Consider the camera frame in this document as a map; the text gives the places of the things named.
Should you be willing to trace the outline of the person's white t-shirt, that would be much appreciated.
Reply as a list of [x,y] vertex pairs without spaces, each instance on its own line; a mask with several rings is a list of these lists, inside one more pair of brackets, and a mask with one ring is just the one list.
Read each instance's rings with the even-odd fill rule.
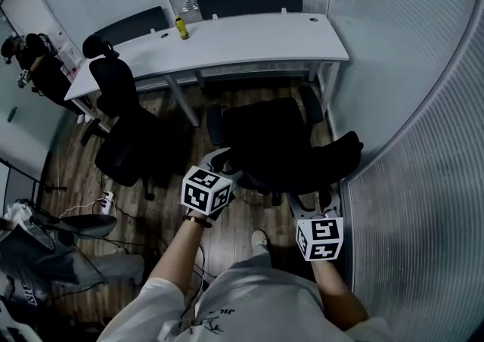
[[98,342],[393,342],[382,318],[347,331],[325,317],[316,285],[274,268],[223,272],[183,319],[185,297],[152,278],[104,329]]

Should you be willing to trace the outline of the white power strip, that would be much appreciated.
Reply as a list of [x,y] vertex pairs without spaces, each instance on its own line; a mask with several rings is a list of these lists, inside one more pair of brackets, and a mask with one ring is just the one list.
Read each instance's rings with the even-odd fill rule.
[[111,208],[113,207],[114,193],[112,191],[105,191],[104,196],[100,200],[101,213],[104,215],[110,215]]

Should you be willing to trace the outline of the white plastic bag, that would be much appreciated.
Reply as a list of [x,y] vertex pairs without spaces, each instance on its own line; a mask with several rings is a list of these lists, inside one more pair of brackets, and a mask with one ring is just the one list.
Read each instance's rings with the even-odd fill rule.
[[31,207],[23,202],[15,202],[8,205],[3,214],[3,219],[7,222],[9,229],[15,229],[19,226],[24,231],[27,231],[32,217],[33,211]]

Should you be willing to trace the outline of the person's jeans leg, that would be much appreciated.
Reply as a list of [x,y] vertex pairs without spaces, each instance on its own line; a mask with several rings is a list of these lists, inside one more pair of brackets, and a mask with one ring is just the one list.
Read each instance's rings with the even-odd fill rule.
[[271,254],[268,248],[262,245],[257,245],[253,251],[253,256],[247,260],[234,263],[231,269],[242,268],[271,268]]

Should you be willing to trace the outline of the person's left forearm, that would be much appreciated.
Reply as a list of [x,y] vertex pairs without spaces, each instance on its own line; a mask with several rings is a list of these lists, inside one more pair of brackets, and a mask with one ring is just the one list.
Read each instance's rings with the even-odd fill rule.
[[191,284],[197,249],[206,224],[206,220],[201,216],[188,216],[148,279],[161,278],[170,281],[186,294]]

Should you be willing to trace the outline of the white office desk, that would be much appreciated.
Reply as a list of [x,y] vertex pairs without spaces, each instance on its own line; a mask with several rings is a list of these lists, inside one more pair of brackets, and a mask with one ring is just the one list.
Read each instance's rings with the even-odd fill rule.
[[[318,18],[312,22],[309,18]],[[120,57],[140,79],[166,77],[178,104],[193,126],[200,121],[188,103],[175,74],[203,68],[269,61],[305,61],[320,72],[329,64],[322,107],[326,108],[340,64],[349,55],[323,14],[255,14],[188,24],[189,39],[176,28],[132,39],[115,46]]]

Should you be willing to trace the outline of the black mesh office chair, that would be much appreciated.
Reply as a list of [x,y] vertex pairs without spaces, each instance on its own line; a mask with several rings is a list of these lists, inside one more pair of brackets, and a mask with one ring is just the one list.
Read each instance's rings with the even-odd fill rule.
[[364,147],[356,132],[325,146],[312,145],[312,127],[322,122],[323,111],[308,85],[295,98],[277,98],[223,110],[206,110],[206,126],[213,145],[228,149],[228,161],[241,171],[240,187],[271,194],[299,197],[318,193],[322,208],[331,202],[331,186],[346,178],[361,162]]
[[98,109],[117,121],[109,132],[102,130],[96,118],[88,126],[81,145],[96,135],[104,141],[95,157],[95,166],[116,183],[132,187],[143,182],[144,198],[154,199],[150,179],[168,172],[163,164],[172,153],[173,139],[165,121],[141,106],[135,79],[127,63],[113,46],[97,34],[82,45],[84,56],[91,60],[89,71],[101,90]]

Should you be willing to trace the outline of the white door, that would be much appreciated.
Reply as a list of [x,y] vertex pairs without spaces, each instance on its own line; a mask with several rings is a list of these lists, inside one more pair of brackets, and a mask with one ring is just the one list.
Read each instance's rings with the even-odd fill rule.
[[2,0],[0,7],[17,34],[46,34],[65,65],[64,72],[70,75],[77,73],[84,59],[45,0]]

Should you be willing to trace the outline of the person's right forearm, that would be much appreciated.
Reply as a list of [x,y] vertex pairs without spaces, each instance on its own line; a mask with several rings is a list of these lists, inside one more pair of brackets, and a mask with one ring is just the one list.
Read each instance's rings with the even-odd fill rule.
[[332,263],[320,260],[312,261],[311,265],[324,314],[331,323],[346,331],[369,320],[366,309]]

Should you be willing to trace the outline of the dark desk divider panel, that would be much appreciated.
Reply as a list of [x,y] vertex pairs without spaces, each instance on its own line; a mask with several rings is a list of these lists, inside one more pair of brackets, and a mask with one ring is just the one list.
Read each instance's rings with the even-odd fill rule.
[[251,14],[300,13],[303,0],[197,0],[204,20]]
[[151,33],[169,28],[169,22],[161,7],[155,7],[119,20],[95,32],[95,35],[108,41],[111,45],[119,45],[132,39],[137,39]]

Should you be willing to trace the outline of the yellow drink bottle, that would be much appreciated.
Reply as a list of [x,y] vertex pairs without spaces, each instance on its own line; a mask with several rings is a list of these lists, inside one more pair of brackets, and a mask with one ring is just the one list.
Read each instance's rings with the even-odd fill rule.
[[182,40],[189,39],[190,35],[186,27],[185,20],[179,15],[175,17],[175,28],[178,30],[178,34]]

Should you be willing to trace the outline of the black metal stand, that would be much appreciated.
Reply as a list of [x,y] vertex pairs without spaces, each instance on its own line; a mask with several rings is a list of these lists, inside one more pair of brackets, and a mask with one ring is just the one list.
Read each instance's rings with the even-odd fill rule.
[[1,213],[5,213],[7,207],[17,200],[28,200],[34,207],[41,207],[44,194],[67,190],[65,186],[55,186],[47,183],[47,172],[52,157],[52,153],[48,152],[39,178],[25,173],[13,164],[0,158]]

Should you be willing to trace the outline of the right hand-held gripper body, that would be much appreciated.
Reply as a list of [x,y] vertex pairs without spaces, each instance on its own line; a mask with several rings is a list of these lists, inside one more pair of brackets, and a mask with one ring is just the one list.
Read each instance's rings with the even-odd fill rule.
[[335,260],[344,240],[344,219],[311,212],[310,219],[294,219],[296,245],[305,261]]

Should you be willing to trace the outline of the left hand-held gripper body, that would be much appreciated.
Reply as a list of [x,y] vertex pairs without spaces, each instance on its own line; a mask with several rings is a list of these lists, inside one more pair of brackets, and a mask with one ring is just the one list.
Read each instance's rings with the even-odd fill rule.
[[228,204],[232,185],[228,178],[192,166],[182,180],[181,204],[210,216]]

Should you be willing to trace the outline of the black round seat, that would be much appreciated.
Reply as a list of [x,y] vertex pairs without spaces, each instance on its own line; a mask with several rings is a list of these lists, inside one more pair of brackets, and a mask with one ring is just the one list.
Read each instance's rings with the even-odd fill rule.
[[105,237],[113,231],[117,224],[117,219],[114,216],[104,214],[69,216],[60,221],[81,238]]

